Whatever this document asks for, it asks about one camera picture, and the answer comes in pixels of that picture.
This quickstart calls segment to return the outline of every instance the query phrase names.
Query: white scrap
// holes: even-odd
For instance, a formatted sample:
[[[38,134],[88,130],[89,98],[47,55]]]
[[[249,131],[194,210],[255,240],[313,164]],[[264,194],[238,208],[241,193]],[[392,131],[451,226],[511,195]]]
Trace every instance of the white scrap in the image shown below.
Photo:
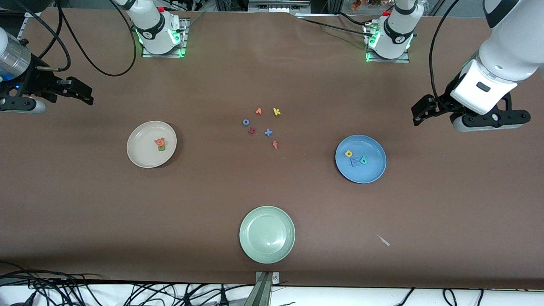
[[[380,235],[378,235],[378,237],[380,238],[381,242],[385,243],[386,246],[391,245],[389,242],[387,242],[387,240],[383,239]]]

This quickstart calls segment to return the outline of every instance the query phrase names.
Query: plate rim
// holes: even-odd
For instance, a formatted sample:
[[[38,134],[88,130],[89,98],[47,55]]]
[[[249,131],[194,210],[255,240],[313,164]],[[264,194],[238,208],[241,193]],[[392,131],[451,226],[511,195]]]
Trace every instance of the plate rim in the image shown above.
[[[248,220],[248,217],[249,217],[252,213],[254,213],[255,211],[261,210],[261,209],[272,209],[272,210],[275,210],[275,211],[277,211],[277,212],[279,212],[279,213],[281,213],[281,214],[287,216],[287,219],[290,221],[290,222],[289,222],[289,223],[290,223],[290,227],[293,229],[293,241],[290,243],[290,246],[288,247],[288,249],[286,249],[285,255],[282,256],[281,258],[277,259],[277,260],[268,260],[268,261],[266,261],[266,260],[261,260],[261,259],[254,258],[253,256],[250,256],[250,255],[248,254],[248,252],[247,252],[246,249],[244,248],[244,245],[242,244],[242,239],[243,239],[242,234],[243,234],[244,232],[247,232],[247,227],[243,228],[244,223],[245,223],[246,221],[248,221],[248,223],[251,224],[250,220]],[[259,207],[256,207],[256,208],[252,209],[250,212],[248,212],[248,213],[245,215],[244,219],[242,219],[242,222],[241,222],[241,224],[240,224],[238,239],[239,239],[239,243],[240,243],[240,245],[241,245],[241,247],[242,247],[242,250],[244,251],[245,255],[246,255],[247,257],[249,257],[251,260],[256,261],[256,262],[258,262],[258,263],[260,263],[260,264],[274,264],[274,263],[276,263],[276,262],[279,262],[279,261],[283,260],[285,257],[287,257],[287,255],[289,255],[289,253],[291,252],[291,250],[293,250],[293,247],[294,247],[294,245],[295,245],[295,240],[296,240],[296,228],[295,228],[295,223],[293,222],[293,219],[291,218],[291,216],[290,216],[288,213],[286,213],[283,209],[281,209],[281,208],[279,208],[279,207],[271,206],[271,205],[263,205],[263,206],[259,206]]]
[[[344,141],[346,141],[348,138],[351,138],[351,137],[365,137],[365,138],[369,138],[369,139],[372,139],[379,147],[380,149],[384,152],[384,158],[385,158],[385,162],[384,162],[384,168],[383,170],[381,171],[380,175],[370,181],[370,182],[357,182],[355,180],[352,180],[351,178],[347,177],[346,174],[340,169],[340,167],[338,166],[338,150],[340,149],[340,146],[342,145],[342,143]],[[384,147],[381,146],[381,144],[374,138],[370,137],[370,136],[367,136],[367,135],[362,135],[362,134],[355,134],[355,135],[350,135],[350,136],[347,136],[345,137],[344,139],[342,139],[342,141],[340,143],[338,143],[338,146],[336,147],[336,151],[335,151],[335,164],[336,164],[336,168],[338,169],[338,171],[340,171],[340,173],[342,174],[343,177],[345,177],[346,179],[348,179],[349,181],[352,181],[354,183],[357,183],[357,184],[370,184],[372,182],[375,182],[377,181],[379,178],[381,178],[381,176],[385,173],[385,169],[387,168],[387,155],[385,154],[385,150],[384,150]]]
[[[134,135],[134,133],[139,129],[141,128],[142,126],[146,125],[146,124],[151,124],[151,123],[158,123],[158,124],[164,124],[166,125],[166,127],[168,127],[167,129],[170,129],[170,131],[172,132],[172,134],[174,134],[174,149],[172,150],[172,154],[162,163],[156,165],[156,166],[142,166],[142,165],[139,165],[137,164],[131,157],[131,154],[129,153],[128,151],[128,144],[129,142],[131,141],[131,138],[132,136]],[[168,123],[164,122],[164,121],[159,121],[159,120],[151,120],[151,121],[147,121],[147,122],[144,122],[142,124],[140,124],[139,126],[137,126],[133,131],[132,133],[128,136],[128,139],[127,139],[127,156],[128,156],[128,159],[133,163],[135,164],[136,166],[140,167],[140,168],[144,168],[144,169],[151,169],[151,168],[157,168],[157,167],[160,167],[162,165],[164,165],[167,161],[169,161],[172,156],[174,155],[174,153],[176,152],[176,149],[177,149],[177,134],[176,134],[176,131],[174,130],[174,128],[169,125]]]

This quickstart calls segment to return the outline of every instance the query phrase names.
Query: blue plate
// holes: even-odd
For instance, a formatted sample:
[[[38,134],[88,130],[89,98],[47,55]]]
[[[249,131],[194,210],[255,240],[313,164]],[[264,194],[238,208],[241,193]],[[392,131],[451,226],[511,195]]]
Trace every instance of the blue plate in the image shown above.
[[[346,179],[367,184],[379,179],[385,172],[387,158],[381,145],[365,135],[344,139],[336,148],[336,166]]]

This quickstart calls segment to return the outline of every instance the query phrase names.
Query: green plate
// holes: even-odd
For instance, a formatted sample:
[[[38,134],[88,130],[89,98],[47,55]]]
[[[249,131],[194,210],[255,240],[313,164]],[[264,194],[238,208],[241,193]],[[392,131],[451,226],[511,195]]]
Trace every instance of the green plate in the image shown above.
[[[295,225],[289,215],[274,206],[250,211],[240,226],[240,244],[249,258],[273,264],[287,256],[295,244]]]

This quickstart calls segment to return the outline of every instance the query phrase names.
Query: brown tabletop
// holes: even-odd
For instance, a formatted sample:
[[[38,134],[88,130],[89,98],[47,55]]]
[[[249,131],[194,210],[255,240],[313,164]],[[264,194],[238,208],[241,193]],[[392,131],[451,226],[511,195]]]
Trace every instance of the brown tabletop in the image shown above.
[[[99,67],[129,65],[116,11],[65,12]],[[56,10],[43,18],[56,27]],[[95,71],[63,29],[73,62],[58,75],[91,86],[95,104],[60,97],[43,115],[1,116],[0,259],[109,279],[247,283],[267,270],[290,285],[542,287],[542,78],[512,92],[532,114],[518,130],[460,133],[446,115],[414,127],[410,107],[431,92],[437,23],[419,23],[410,64],[384,64],[365,62],[360,35],[288,14],[208,13],[191,27],[185,58],[138,57],[119,78]],[[489,34],[483,19],[445,22],[440,92]],[[35,54],[51,38],[35,21],[25,36]],[[64,65],[58,44],[45,61]],[[142,169],[126,140],[150,120],[172,125],[178,148]],[[385,149],[374,183],[336,168],[336,146],[353,134]],[[293,250],[273,265],[253,262],[238,241],[261,205],[296,227]]]

